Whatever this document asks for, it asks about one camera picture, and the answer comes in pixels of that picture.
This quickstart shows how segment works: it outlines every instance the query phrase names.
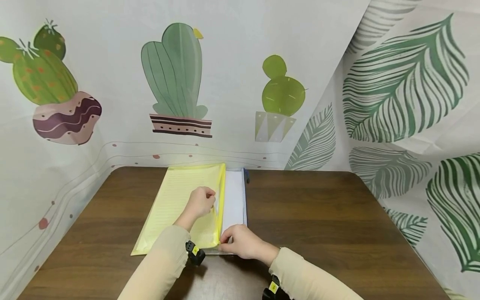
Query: yellow folder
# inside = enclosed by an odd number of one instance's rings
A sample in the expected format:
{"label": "yellow folder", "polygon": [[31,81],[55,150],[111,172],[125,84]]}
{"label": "yellow folder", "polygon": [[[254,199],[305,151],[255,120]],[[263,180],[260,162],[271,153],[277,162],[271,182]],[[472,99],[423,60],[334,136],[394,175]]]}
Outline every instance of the yellow folder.
{"label": "yellow folder", "polygon": [[150,251],[163,229],[172,225],[182,213],[190,192],[199,186],[214,190],[216,203],[209,214],[193,225],[190,231],[192,242],[199,248],[218,245],[223,221],[225,172],[225,164],[168,168],[131,255]]}

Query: wooden table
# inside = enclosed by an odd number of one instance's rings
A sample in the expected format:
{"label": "wooden table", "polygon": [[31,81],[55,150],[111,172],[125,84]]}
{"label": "wooden table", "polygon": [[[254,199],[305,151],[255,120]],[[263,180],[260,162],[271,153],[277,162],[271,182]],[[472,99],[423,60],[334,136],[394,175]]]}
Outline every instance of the wooden table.
{"label": "wooden table", "polygon": [[[142,260],[130,252],[164,168],[119,168],[105,181],[19,299],[116,299]],[[448,300],[357,176],[251,170],[249,228],[333,274],[365,300]],[[266,266],[210,256],[185,268],[168,299],[259,300]]]}

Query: cactus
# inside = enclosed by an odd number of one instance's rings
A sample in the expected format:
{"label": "cactus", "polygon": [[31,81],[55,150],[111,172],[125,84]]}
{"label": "cactus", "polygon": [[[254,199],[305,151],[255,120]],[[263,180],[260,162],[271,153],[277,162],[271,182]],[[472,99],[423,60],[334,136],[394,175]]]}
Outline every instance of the cactus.
{"label": "cactus", "polygon": [[67,48],[65,47],[65,39],[55,29],[56,24],[53,20],[45,22],[45,25],[35,35],[33,45],[35,48],[49,50],[55,54],[60,60],[63,60]]}
{"label": "cactus", "polygon": [[70,100],[78,92],[78,85],[68,68],[50,50],[36,49],[22,43],[18,52],[12,52],[13,42],[7,41],[0,48],[0,57],[4,62],[13,64],[13,78],[22,94],[37,105],[63,103]]}
{"label": "cactus", "polygon": [[265,111],[290,117],[303,105],[305,88],[297,80],[285,76],[287,66],[278,55],[265,59],[262,68],[271,79],[262,93]]}
{"label": "cactus", "polygon": [[168,26],[162,42],[148,42],[142,48],[142,65],[157,103],[157,114],[202,119],[207,107],[197,106],[202,76],[202,34],[187,24]]}

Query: geometric pot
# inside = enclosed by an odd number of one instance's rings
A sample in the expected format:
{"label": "geometric pot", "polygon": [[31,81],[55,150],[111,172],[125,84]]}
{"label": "geometric pot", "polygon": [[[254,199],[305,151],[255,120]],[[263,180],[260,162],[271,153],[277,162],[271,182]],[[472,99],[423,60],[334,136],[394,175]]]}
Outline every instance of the geometric pot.
{"label": "geometric pot", "polygon": [[102,107],[95,98],[77,92],[67,102],[38,106],[33,115],[33,127],[48,141],[82,145],[90,140],[101,114]]}
{"label": "geometric pot", "polygon": [[211,138],[212,121],[150,114],[153,132]]}
{"label": "geometric pot", "polygon": [[273,112],[257,111],[255,114],[255,141],[281,142],[296,119]]}

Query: beige sleeve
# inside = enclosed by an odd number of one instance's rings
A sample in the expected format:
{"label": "beige sleeve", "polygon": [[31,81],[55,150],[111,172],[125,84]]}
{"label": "beige sleeve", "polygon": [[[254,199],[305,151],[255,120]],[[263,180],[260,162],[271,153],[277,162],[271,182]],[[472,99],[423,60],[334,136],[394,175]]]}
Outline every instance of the beige sleeve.
{"label": "beige sleeve", "polygon": [[118,299],[162,300],[187,263],[185,243],[189,240],[185,229],[176,225],[165,228]]}
{"label": "beige sleeve", "polygon": [[362,300],[340,280],[288,248],[280,249],[269,272],[278,277],[280,287],[291,299]]}

